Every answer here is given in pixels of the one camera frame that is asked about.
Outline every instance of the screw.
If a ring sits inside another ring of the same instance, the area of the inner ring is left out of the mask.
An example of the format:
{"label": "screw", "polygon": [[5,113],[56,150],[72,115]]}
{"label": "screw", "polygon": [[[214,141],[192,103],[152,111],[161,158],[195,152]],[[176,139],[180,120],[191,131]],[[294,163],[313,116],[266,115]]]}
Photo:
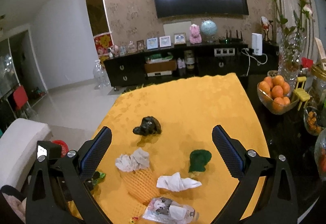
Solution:
{"label": "screw", "polygon": [[281,161],[285,161],[285,160],[286,160],[286,158],[285,158],[284,155],[279,155],[278,158],[279,158]]}
{"label": "screw", "polygon": [[71,150],[71,151],[69,151],[67,153],[67,155],[68,155],[69,158],[72,158],[72,157],[74,157],[76,155],[76,151],[75,150]]}
{"label": "screw", "polygon": [[255,157],[256,156],[256,151],[254,151],[254,150],[249,150],[248,151],[248,155],[250,156],[250,157]]}
{"label": "screw", "polygon": [[37,159],[39,162],[42,162],[43,160],[45,160],[45,156],[42,155],[42,156],[39,156],[39,158]]}

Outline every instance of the minion figure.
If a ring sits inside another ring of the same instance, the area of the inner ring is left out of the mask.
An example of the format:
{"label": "minion figure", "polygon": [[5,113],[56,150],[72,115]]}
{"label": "minion figure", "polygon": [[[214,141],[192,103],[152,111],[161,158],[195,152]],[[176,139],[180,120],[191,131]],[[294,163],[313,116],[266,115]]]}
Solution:
{"label": "minion figure", "polygon": [[139,220],[139,217],[133,216],[133,217],[130,219],[129,224],[135,224],[138,220]]}

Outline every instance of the pink teddy bear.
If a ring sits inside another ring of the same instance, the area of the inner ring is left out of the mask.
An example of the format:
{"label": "pink teddy bear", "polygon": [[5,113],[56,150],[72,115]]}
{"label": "pink teddy bear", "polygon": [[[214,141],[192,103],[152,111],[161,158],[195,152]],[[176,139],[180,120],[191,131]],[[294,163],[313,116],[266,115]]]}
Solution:
{"label": "pink teddy bear", "polygon": [[196,24],[192,24],[190,26],[190,43],[201,43],[202,37],[200,35],[199,26]]}

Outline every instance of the black cabinet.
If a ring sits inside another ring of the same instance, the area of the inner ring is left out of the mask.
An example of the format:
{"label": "black cabinet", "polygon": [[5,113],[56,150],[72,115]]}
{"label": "black cabinet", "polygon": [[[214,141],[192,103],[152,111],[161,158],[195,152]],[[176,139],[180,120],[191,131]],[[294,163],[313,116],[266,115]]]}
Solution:
{"label": "black cabinet", "polygon": [[[243,76],[248,70],[248,57],[241,53],[243,48],[248,48],[247,44],[243,43],[200,43],[200,44],[181,44],[167,48],[158,48],[154,50],[144,50],[123,57],[107,59],[104,61],[106,71],[108,73],[111,85],[113,87],[127,87],[143,84],[158,84],[175,80],[178,78],[187,78],[191,76],[215,76],[226,75],[234,72],[238,77]],[[192,72],[187,72],[186,75],[180,76],[178,70],[173,72],[173,75],[147,77],[144,64],[145,57],[151,54],[161,53],[163,56],[168,52],[172,53],[174,58],[184,57],[184,51],[192,50],[196,58],[196,68]],[[257,65],[257,62],[251,58],[249,74],[267,74],[269,70],[277,69],[278,56],[270,47],[268,62],[265,65]],[[257,59],[261,62],[265,61],[265,56],[259,56]]]}

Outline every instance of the wallpaper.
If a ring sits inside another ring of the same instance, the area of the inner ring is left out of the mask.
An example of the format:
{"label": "wallpaper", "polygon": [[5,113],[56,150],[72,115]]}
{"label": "wallpaper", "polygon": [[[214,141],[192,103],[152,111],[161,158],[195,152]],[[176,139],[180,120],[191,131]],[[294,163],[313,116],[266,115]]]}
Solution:
{"label": "wallpaper", "polygon": [[260,17],[273,19],[271,0],[247,0],[249,15],[187,15],[158,19],[154,0],[104,0],[114,44],[127,44],[147,38],[164,35],[163,24],[188,21],[200,25],[202,21],[211,19],[217,27],[217,36],[225,36],[226,30],[242,31],[245,43],[251,43],[251,33],[262,33]]}

